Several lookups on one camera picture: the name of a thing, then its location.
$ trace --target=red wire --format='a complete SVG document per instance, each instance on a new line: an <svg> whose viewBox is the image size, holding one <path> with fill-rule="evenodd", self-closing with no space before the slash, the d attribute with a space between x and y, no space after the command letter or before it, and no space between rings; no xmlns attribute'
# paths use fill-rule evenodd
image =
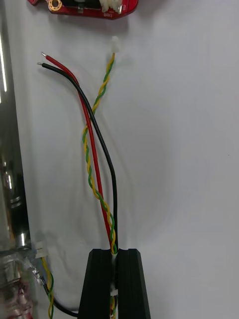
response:
<svg viewBox="0 0 239 319"><path fill-rule="evenodd" d="M70 75L74 79L74 81L79 85L79 82L77 81L75 75L70 70L68 70L64 65L62 65L60 62L56 61L55 59L53 59L49 55L46 55L45 58L48 61L50 61L51 63L53 63L54 65L56 65L57 67L59 67L60 69L62 69L68 75ZM87 127L88 127L88 130L89 130L89 135L90 135L90 140L91 140L91 147L92 147L92 154L93 154L94 165L95 165L95 170L96 170L96 179L97 179L97 184L98 184L98 190L99 190L99 193L101 194L101 196L103 198L103 190L102 190L102 184L101 184L101 175L100 175L100 169L99 169L99 164L98 164L95 139L94 139L92 126L91 126L91 120L90 120L89 114L87 112L87 108L85 106L85 103L84 103L84 101L83 101L83 99L82 99L80 94L79 94L79 97L80 97L80 100L81 100L81 104L82 104L83 111L84 111L85 118L86 118ZM109 224L107 222L107 213L104 210L102 205L101 205L101 209L102 209L102 214L103 214L105 225L106 225L106 231L107 231L108 239L109 239L109 242L111 244L111 238L110 238L111 230L110 230L110 226L109 226Z"/></svg>

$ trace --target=white backdrop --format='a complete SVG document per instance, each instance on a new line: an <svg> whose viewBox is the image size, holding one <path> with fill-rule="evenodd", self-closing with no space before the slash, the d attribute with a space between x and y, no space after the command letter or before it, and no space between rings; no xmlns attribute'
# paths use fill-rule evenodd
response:
<svg viewBox="0 0 239 319"><path fill-rule="evenodd" d="M44 51L66 64L93 103L117 35L97 120L117 175L119 245L141 251L152 319L237 318L238 0L139 0L116 21L5 2L31 236L47 242L56 296L79 304L88 253L108 243L87 185L78 96L36 62Z"/></svg>

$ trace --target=circuit board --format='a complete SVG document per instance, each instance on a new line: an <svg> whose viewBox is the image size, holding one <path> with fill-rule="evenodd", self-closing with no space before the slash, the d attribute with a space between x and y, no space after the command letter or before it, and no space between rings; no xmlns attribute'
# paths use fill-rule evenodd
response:
<svg viewBox="0 0 239 319"><path fill-rule="evenodd" d="M138 4L138 0L122 0L119 9L115 11L109 8L104 12L99 0L28 0L32 5L40 1L46 1L48 9L53 14L89 16L104 19L118 19L132 13Z"/></svg>

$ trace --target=electronic component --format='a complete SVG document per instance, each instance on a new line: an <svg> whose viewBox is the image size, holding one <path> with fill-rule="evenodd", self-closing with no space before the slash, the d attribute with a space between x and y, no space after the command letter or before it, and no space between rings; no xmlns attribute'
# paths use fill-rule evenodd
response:
<svg viewBox="0 0 239 319"><path fill-rule="evenodd" d="M37 5L41 0L28 0ZM138 0L45 0L54 14L117 19L132 13Z"/></svg>
<svg viewBox="0 0 239 319"><path fill-rule="evenodd" d="M93 249L88 258L78 319L108 319L112 274L110 250ZM140 253L119 249L115 270L119 294L119 319L150 319L147 291Z"/></svg>
<svg viewBox="0 0 239 319"><path fill-rule="evenodd" d="M110 318L111 251L93 249L88 258L78 319Z"/></svg>
<svg viewBox="0 0 239 319"><path fill-rule="evenodd" d="M118 252L119 319L150 319L140 252Z"/></svg>

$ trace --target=black wire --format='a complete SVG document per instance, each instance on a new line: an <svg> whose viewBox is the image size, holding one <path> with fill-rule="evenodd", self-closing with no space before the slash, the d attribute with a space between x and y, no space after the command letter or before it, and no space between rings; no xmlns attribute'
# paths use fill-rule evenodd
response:
<svg viewBox="0 0 239 319"><path fill-rule="evenodd" d="M43 287L45 289L46 294L49 294L49 289L47 288L47 284L44 278L42 278L43 281ZM71 317L78 317L78 313L73 313L72 311L66 309L64 306L62 306L55 298L54 298L54 306L59 309L61 312L65 313L66 315L69 315Z"/></svg>
<svg viewBox="0 0 239 319"><path fill-rule="evenodd" d="M62 70L60 70L60 69L58 69L58 68L56 68L56 67L54 67L52 65L49 65L47 63L43 63L42 67L46 68L48 70L57 72L57 73L63 75L64 77L66 77L74 85L74 87L77 89L77 91L81 95L81 97L82 97L82 99L83 99L83 101L84 101L84 103L85 103L85 105L87 107L88 113L90 115L90 118L91 118L91 121L93 123L93 126L94 126L94 128L96 130L96 134L97 134L97 136L99 138L99 141L101 143L102 149L103 149L103 151L105 153L105 156L106 156L106 159L107 159L107 163L108 163L110 171L111 171L112 186L113 186L113 202L114 202L114 220L115 220L115 232L116 232L116 247L117 247L117 250L118 250L118 213L117 213L118 204L117 204L116 174L115 174L114 166L113 166L112 161L111 161L110 154L109 154L109 152L107 150L105 141L104 141L104 139L103 139L103 137L101 135L101 131L100 131L99 126L97 124L97 121L96 121L96 118L94 116L94 113L93 113L93 111L91 109L90 103L89 103L87 97L85 96L84 92L80 88L80 86L66 72L64 72L64 71L62 71Z"/></svg>

